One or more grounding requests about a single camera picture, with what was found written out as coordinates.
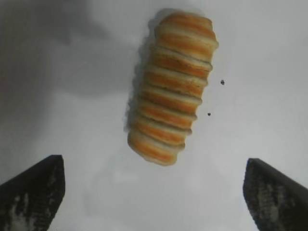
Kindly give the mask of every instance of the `white surface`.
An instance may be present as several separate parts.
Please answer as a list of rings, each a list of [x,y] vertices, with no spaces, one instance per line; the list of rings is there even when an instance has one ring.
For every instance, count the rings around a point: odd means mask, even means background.
[[[307,1],[0,2],[0,183],[62,154],[52,231],[256,231],[249,157],[308,187]],[[124,126],[147,24],[168,7],[203,12],[220,47],[187,148],[160,167]]]

